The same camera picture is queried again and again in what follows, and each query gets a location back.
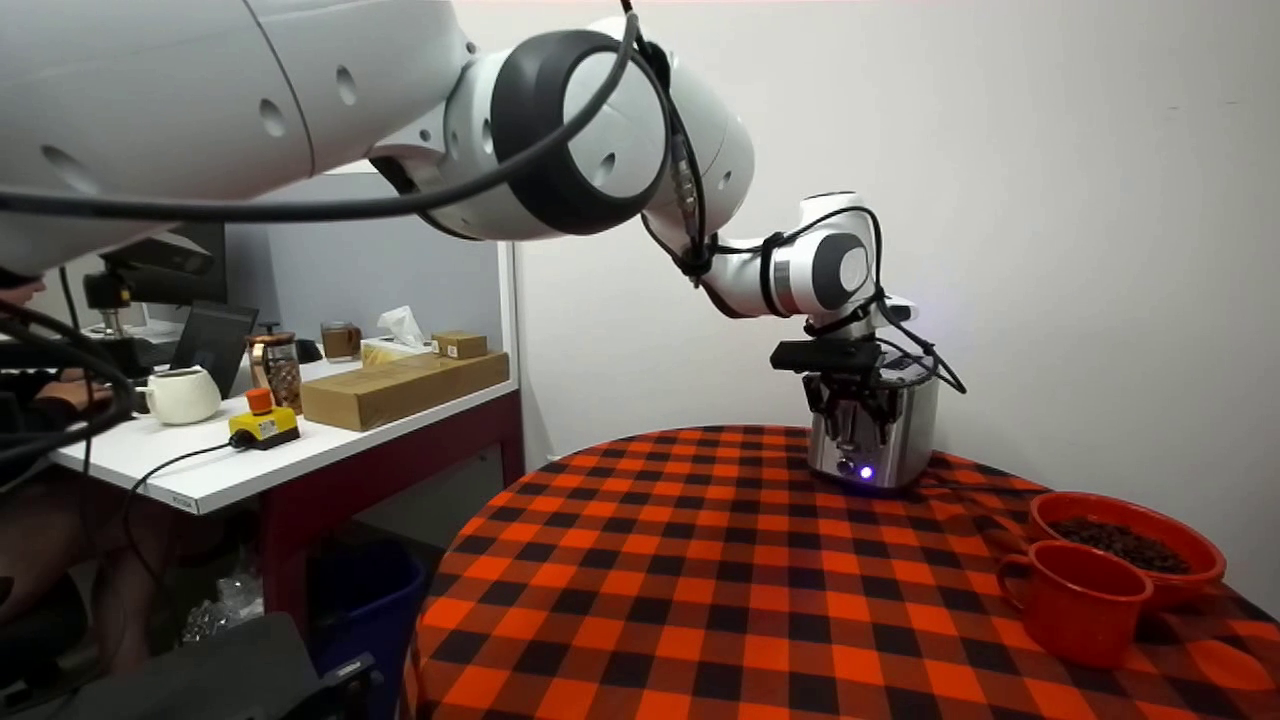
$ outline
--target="round table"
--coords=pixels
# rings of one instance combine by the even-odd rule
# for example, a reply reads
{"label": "round table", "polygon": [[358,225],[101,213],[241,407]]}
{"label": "round table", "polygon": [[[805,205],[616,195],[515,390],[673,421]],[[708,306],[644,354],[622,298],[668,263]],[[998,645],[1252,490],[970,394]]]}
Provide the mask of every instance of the round table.
{"label": "round table", "polygon": [[800,427],[680,427],[506,490],[438,572],[403,705],[664,720],[1280,708],[1280,631],[1243,601],[1214,623],[1243,678],[1197,658],[1180,627],[1150,636],[1120,671],[1046,658],[982,532],[1039,486],[933,456],[912,494],[856,498],[805,456]]}

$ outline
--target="red cup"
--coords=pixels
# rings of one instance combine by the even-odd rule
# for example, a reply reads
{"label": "red cup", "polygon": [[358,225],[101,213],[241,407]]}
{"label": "red cup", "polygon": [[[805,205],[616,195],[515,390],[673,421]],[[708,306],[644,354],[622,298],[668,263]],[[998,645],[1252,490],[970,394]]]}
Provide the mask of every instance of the red cup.
{"label": "red cup", "polygon": [[1146,572],[1067,540],[1039,540],[1025,558],[1003,558],[999,587],[1039,648],[1089,670],[1123,664],[1136,619],[1152,601]]}

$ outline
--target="robotic arm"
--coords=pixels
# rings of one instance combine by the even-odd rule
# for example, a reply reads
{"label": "robotic arm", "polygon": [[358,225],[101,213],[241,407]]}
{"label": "robotic arm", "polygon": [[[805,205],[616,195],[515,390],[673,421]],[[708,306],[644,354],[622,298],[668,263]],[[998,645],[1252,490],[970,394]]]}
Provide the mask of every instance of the robotic arm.
{"label": "robotic arm", "polygon": [[[725,318],[807,319],[817,339],[777,367],[807,376],[817,414],[883,379],[877,216],[814,195],[800,232],[722,243],[750,133],[634,11],[477,52],[448,0],[12,0],[0,92],[0,281],[177,221],[418,213],[460,241],[533,241],[639,216]],[[361,156],[399,205],[245,205]]]}

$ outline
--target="laptop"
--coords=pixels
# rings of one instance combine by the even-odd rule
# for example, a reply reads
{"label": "laptop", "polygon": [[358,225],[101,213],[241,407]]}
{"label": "laptop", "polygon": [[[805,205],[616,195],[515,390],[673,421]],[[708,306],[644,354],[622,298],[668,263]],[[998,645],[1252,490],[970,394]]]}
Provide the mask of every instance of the laptop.
{"label": "laptop", "polygon": [[256,327],[256,309],[207,306],[189,309],[185,338],[177,339],[168,367],[202,364],[220,396],[233,396],[250,338]]}

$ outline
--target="plaid tablecloth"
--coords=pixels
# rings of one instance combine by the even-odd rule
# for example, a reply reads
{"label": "plaid tablecloth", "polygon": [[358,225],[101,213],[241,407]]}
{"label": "plaid tablecloth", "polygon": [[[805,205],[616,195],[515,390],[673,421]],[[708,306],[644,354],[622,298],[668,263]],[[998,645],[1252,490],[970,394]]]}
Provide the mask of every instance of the plaid tablecloth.
{"label": "plaid tablecloth", "polygon": [[499,494],[418,619],[418,716],[1278,716],[1280,627],[1223,591],[1120,671],[1039,653],[982,523],[1046,494],[936,456],[910,498],[807,471],[807,434],[616,440]]}

